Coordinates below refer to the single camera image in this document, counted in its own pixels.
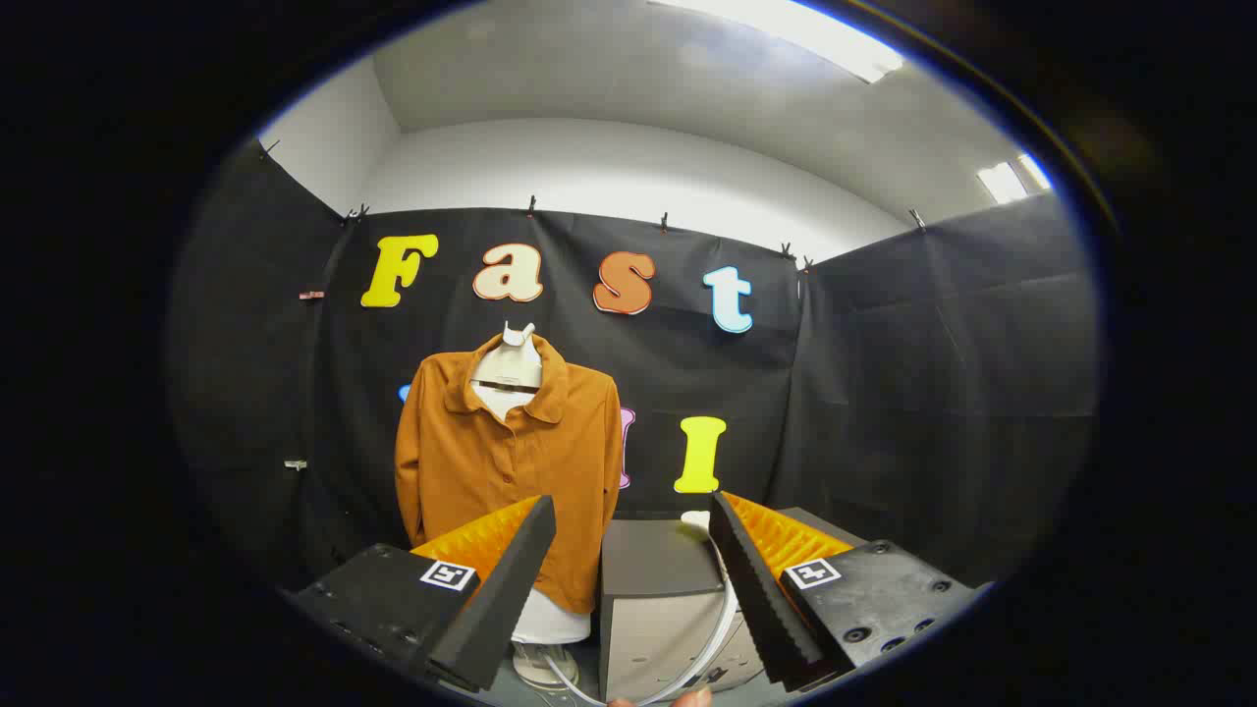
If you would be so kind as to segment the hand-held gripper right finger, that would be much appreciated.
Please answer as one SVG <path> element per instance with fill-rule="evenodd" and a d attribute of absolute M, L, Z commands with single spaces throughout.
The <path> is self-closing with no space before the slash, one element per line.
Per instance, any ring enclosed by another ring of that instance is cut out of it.
<path fill-rule="evenodd" d="M 727 492 L 710 501 L 750 640 L 767 679 L 789 692 L 879 667 L 979 596 L 892 541 L 848 543 Z"/>

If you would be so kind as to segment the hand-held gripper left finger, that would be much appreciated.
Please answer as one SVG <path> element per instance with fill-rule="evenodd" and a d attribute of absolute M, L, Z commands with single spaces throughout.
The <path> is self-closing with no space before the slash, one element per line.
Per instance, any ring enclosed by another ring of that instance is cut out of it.
<path fill-rule="evenodd" d="M 552 498 L 533 496 L 417 548 L 372 545 L 287 598 L 405 679 L 480 692 L 495 681 L 556 531 Z"/>

